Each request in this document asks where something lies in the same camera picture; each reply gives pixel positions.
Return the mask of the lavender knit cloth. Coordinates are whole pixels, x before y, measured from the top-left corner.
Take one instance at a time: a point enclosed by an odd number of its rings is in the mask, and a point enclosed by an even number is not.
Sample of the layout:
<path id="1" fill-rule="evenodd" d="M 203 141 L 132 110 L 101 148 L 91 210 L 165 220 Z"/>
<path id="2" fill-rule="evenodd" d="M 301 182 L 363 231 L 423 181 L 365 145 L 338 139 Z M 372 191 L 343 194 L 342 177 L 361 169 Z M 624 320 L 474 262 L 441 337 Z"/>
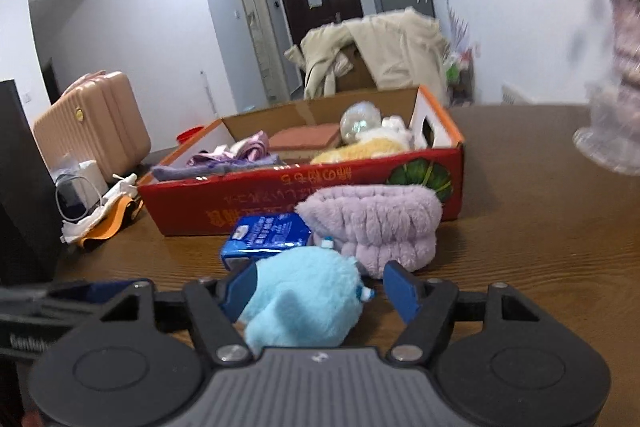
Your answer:
<path id="1" fill-rule="evenodd" d="M 151 169 L 152 176 L 160 182 L 189 180 L 195 178 L 210 178 L 211 176 L 224 176 L 228 173 L 243 172 L 271 167 L 284 166 L 284 162 L 278 155 L 248 159 L 224 159 L 197 162 L 186 167 L 171 167 L 156 165 Z"/>

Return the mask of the wooden chair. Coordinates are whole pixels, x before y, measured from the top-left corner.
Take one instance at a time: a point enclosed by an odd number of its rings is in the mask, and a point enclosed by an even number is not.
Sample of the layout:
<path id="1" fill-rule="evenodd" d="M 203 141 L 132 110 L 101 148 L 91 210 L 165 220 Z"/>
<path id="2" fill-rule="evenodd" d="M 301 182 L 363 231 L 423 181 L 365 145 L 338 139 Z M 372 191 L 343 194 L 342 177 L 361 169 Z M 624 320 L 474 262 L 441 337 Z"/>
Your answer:
<path id="1" fill-rule="evenodd" d="M 336 93 L 376 89 L 375 81 L 355 43 L 344 46 L 337 53 L 333 72 Z"/>

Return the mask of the white crumpled cloth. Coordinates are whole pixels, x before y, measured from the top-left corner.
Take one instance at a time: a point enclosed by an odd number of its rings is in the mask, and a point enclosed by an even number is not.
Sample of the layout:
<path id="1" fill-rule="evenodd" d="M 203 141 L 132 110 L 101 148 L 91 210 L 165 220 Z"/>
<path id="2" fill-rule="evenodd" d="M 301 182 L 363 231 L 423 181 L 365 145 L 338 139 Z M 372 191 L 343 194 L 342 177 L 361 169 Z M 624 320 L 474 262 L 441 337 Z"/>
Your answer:
<path id="1" fill-rule="evenodd" d="M 80 239 L 93 225 L 96 225 L 122 196 L 139 197 L 137 188 L 138 176 L 136 174 L 130 174 L 126 178 L 115 176 L 115 179 L 116 183 L 104 195 L 100 196 L 96 203 L 96 208 L 91 210 L 87 216 L 80 218 L 76 222 L 63 220 L 61 230 L 61 242 L 63 244 L 75 244 L 77 239 Z"/>

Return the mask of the red bucket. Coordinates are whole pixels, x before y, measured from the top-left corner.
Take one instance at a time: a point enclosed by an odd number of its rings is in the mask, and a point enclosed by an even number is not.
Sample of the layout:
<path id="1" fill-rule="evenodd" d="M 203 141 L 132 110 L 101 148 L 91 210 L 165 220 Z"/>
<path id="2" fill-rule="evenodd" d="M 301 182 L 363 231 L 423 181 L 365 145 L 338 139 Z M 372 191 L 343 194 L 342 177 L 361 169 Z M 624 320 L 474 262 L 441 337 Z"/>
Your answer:
<path id="1" fill-rule="evenodd" d="M 188 142 L 190 139 L 192 139 L 194 135 L 197 135 L 198 132 L 201 132 L 203 129 L 204 129 L 203 126 L 196 126 L 186 131 L 183 131 L 176 136 L 176 141 L 178 144 L 182 145 Z"/>

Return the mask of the clear glass bowl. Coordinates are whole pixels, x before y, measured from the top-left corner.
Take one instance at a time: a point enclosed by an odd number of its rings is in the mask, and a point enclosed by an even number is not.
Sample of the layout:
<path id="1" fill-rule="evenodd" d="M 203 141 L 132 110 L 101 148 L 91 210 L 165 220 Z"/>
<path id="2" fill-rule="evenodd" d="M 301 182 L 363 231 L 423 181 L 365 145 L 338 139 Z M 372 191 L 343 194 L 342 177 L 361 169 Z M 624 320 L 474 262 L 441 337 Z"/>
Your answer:
<path id="1" fill-rule="evenodd" d="M 639 89 L 626 81 L 590 84 L 589 124 L 573 142 L 597 165 L 625 176 L 639 176 Z"/>

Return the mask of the white yellow hamster plush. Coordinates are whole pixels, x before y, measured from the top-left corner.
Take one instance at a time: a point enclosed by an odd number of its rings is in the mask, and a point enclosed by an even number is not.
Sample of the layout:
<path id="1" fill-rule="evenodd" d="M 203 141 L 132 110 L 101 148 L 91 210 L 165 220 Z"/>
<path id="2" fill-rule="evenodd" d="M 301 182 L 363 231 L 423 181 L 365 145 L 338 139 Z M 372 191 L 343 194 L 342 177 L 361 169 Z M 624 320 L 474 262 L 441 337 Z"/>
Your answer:
<path id="1" fill-rule="evenodd" d="M 413 144 L 413 134 L 404 121 L 394 115 L 384 118 L 380 127 L 359 132 L 354 143 L 327 150 L 312 158 L 310 163 L 326 165 L 394 156 L 411 152 Z"/>

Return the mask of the blue tissue pack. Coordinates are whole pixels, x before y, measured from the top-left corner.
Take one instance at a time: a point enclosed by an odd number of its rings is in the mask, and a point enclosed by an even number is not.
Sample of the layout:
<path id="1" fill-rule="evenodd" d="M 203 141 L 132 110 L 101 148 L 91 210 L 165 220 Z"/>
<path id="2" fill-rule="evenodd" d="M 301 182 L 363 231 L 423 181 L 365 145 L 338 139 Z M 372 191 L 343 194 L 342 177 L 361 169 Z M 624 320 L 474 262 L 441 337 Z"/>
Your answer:
<path id="1" fill-rule="evenodd" d="M 311 229 L 295 212 L 242 217 L 222 246 L 220 261 L 231 271 L 245 260 L 256 261 L 307 246 L 311 236 Z"/>

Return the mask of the red cardboard box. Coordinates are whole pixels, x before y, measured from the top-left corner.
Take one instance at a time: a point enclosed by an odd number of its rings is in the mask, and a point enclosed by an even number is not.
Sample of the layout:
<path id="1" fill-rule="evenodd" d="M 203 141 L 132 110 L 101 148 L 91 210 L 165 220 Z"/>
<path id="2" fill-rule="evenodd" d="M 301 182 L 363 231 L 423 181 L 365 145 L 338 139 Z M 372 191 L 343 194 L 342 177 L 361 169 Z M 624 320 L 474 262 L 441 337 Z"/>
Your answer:
<path id="1" fill-rule="evenodd" d="M 268 134 L 305 124 L 332 124 L 357 102 L 373 103 L 383 116 L 397 115 L 415 134 L 429 124 L 433 146 L 395 156 L 333 165 L 288 165 L 223 176 L 160 182 L 147 174 L 138 184 L 141 198 L 165 236 L 224 235 L 241 217 L 287 212 L 321 187 L 397 181 L 402 167 L 413 167 L 436 192 L 445 220 L 462 205 L 464 138 L 446 108 L 419 86 L 400 90 L 360 90 L 329 98 L 291 102 L 213 121 L 161 163 L 182 167 L 201 150 L 232 144 L 258 131 Z"/>

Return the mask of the black paper bag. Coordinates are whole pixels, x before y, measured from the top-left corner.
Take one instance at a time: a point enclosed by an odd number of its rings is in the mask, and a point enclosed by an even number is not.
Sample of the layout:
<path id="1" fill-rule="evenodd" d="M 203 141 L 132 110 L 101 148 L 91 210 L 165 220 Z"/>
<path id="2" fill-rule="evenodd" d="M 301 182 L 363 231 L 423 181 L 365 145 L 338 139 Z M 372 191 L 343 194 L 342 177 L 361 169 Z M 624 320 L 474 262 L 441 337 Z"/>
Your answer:
<path id="1" fill-rule="evenodd" d="M 1 284 L 50 282 L 63 247 L 62 219 L 12 80 L 1 83 L 0 118 Z"/>

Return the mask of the iridescent scrunchie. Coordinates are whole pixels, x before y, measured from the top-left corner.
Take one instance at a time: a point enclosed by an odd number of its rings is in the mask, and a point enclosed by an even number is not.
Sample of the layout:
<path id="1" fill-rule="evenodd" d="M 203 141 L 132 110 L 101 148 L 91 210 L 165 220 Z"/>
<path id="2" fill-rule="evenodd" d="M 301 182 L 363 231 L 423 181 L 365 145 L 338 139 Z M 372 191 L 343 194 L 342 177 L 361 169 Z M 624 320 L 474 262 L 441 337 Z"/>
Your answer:
<path id="1" fill-rule="evenodd" d="M 378 129 L 381 124 L 381 112 L 373 103 L 358 102 L 346 109 L 341 117 L 342 141 L 344 144 L 356 143 L 360 133 Z"/>

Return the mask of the pink suitcase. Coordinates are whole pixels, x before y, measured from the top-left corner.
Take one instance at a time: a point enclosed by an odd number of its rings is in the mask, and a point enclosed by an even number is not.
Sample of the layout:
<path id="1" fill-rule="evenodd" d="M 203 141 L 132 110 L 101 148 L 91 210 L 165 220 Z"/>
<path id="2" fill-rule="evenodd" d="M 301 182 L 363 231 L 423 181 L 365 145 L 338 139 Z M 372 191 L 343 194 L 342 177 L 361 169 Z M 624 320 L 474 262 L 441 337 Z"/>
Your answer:
<path id="1" fill-rule="evenodd" d="M 126 174 L 151 152 L 130 80 L 123 72 L 78 78 L 32 125 L 47 167 L 65 159 L 94 160 L 103 178 Z"/>

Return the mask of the lilac fluffy headband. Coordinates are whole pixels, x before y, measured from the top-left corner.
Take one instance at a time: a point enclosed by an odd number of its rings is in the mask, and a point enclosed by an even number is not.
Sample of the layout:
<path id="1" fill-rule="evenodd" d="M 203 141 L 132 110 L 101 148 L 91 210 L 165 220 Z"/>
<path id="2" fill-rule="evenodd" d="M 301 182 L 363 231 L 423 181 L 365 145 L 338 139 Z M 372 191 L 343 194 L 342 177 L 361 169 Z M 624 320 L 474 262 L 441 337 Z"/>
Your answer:
<path id="1" fill-rule="evenodd" d="M 421 185 L 337 185 L 322 188 L 295 207 L 319 242 L 329 237 L 344 257 L 372 279 L 396 261 L 409 272 L 436 255 L 442 203 Z"/>

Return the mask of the light blue fluffy plush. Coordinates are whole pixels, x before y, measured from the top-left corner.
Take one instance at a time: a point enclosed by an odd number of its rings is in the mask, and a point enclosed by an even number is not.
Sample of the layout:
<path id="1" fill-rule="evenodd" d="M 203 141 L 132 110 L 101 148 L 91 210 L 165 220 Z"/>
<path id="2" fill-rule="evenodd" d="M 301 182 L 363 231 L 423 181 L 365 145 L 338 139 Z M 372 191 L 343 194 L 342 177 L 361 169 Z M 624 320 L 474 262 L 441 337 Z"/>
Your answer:
<path id="1" fill-rule="evenodd" d="M 257 285 L 239 322 L 254 355 L 266 348 L 335 348 L 375 297 L 358 261 L 344 257 L 331 237 L 256 263 Z"/>

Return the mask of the orange scrubbing sponge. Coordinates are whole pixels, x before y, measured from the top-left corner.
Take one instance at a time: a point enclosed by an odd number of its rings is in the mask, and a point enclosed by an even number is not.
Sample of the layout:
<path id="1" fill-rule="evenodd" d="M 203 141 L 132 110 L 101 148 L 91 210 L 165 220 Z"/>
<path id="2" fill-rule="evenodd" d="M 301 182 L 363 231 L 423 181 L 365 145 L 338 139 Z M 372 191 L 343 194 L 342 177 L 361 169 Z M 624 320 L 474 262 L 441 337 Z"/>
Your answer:
<path id="1" fill-rule="evenodd" d="M 283 129 L 270 135 L 269 150 L 326 150 L 341 143 L 338 124 L 316 124 Z"/>

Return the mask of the purple satin scrunchie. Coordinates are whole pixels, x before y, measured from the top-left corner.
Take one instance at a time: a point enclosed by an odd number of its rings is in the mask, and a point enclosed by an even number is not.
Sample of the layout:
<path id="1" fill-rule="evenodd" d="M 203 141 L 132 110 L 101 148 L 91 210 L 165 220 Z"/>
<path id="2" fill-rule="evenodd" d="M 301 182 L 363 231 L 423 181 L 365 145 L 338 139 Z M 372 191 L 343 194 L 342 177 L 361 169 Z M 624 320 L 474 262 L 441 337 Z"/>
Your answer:
<path id="1" fill-rule="evenodd" d="M 232 145 L 218 145 L 211 152 L 201 150 L 189 159 L 188 164 L 192 166 L 221 161 L 256 161 L 268 155 L 268 134 L 259 131 Z"/>

